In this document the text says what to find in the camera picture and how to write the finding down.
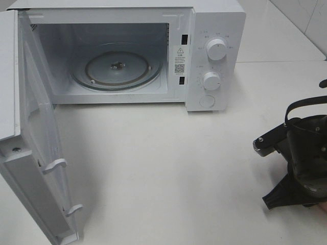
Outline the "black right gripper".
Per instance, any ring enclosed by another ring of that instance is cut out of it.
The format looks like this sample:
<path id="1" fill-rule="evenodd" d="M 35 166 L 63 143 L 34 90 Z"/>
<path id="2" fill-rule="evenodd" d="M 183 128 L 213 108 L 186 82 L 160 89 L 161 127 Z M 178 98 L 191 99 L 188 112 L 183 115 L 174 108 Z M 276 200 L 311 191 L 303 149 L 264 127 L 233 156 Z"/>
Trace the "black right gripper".
<path id="1" fill-rule="evenodd" d="M 302 205 L 312 207 L 326 198 L 326 115 L 293 118 L 278 151 L 287 160 L 287 174 L 264 197 L 271 210 Z"/>

